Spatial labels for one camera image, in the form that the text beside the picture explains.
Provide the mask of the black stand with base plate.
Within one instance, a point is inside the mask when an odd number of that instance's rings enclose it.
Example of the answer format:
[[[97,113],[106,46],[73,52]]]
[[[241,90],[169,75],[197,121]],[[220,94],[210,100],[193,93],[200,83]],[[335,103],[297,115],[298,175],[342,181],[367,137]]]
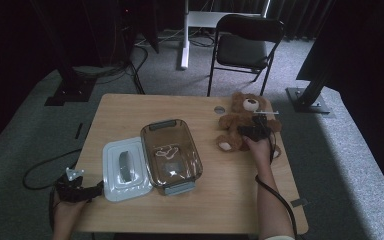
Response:
[[[46,35],[51,46],[53,62],[62,77],[47,105],[66,102],[87,102],[96,79],[87,79],[75,67],[98,64],[92,30],[87,19],[84,0],[40,0],[46,19]]]
[[[330,74],[331,60],[325,59],[319,50],[312,49],[301,66],[297,80],[306,80],[305,88],[286,89],[289,100],[296,112],[329,114],[330,110],[321,97],[321,90]]]

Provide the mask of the brown transparent storage box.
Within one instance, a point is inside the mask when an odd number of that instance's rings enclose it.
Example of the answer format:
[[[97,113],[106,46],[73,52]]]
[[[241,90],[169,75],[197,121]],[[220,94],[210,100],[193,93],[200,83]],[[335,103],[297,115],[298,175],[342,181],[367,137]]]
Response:
[[[193,190],[203,173],[193,137],[181,119],[154,122],[141,130],[151,184],[163,195]]]

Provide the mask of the black folding chair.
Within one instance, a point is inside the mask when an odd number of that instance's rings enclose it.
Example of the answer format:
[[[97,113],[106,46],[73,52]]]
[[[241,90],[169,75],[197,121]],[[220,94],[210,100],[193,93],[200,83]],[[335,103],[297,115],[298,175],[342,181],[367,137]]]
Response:
[[[280,20],[239,14],[223,16],[216,25],[207,95],[211,95],[217,69],[254,74],[254,82],[265,72],[262,96],[283,37],[284,24]]]

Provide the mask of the person's right hand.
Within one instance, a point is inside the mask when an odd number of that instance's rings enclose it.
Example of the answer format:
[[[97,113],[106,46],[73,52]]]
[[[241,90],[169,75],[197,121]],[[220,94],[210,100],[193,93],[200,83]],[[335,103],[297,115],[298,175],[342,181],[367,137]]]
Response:
[[[268,139],[255,142],[249,137],[244,137],[243,140],[248,145],[258,168],[271,164],[271,144]]]

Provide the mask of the pale blue box lid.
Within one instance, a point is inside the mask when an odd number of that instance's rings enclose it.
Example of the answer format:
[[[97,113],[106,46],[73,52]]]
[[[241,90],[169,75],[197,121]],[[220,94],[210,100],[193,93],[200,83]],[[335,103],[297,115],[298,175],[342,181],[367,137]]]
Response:
[[[106,144],[102,160],[104,195],[108,201],[141,197],[153,189],[140,137]]]

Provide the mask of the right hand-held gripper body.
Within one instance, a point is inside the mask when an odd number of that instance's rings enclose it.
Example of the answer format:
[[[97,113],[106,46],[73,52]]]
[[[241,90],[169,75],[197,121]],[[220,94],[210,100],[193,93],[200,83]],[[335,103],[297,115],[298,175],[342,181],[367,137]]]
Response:
[[[254,126],[251,131],[252,140],[269,138],[273,132],[279,130],[279,122],[275,119],[268,119],[264,111],[256,111],[252,116]]]

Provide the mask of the white desk frame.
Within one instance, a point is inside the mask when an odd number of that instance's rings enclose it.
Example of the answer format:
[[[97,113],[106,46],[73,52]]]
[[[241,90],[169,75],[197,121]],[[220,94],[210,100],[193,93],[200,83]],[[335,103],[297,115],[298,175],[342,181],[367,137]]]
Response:
[[[191,11],[189,9],[189,0],[184,0],[183,45],[180,63],[180,67],[183,70],[187,69],[189,66],[189,28],[215,28],[218,21],[225,15],[228,15],[228,12]]]

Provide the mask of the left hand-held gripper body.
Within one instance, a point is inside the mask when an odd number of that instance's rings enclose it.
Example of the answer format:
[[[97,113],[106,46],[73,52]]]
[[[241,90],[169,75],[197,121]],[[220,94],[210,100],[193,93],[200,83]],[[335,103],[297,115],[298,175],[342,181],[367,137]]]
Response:
[[[56,182],[56,191],[62,201],[76,203],[87,199],[82,187],[84,170],[66,168],[65,173]]]

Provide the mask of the brown teddy bear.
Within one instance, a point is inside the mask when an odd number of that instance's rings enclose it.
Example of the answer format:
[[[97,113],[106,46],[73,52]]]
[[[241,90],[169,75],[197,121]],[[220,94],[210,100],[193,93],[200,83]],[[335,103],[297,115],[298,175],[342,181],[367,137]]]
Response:
[[[256,111],[265,112],[268,102],[262,96],[241,92],[235,92],[231,100],[231,112],[221,116],[218,121],[219,128],[227,133],[218,136],[216,144],[225,152],[248,151],[249,147],[242,138],[244,134],[240,134],[237,127],[254,126],[252,116]],[[279,130],[276,132],[281,129],[282,124],[279,122]]]

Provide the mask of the person's left hand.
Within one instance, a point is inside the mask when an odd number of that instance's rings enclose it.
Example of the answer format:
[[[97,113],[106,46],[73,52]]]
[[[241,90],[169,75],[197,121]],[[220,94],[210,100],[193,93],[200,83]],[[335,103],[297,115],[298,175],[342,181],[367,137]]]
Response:
[[[55,195],[53,200],[52,212],[55,218],[77,218],[87,204],[86,201],[76,203],[62,201],[59,195]]]

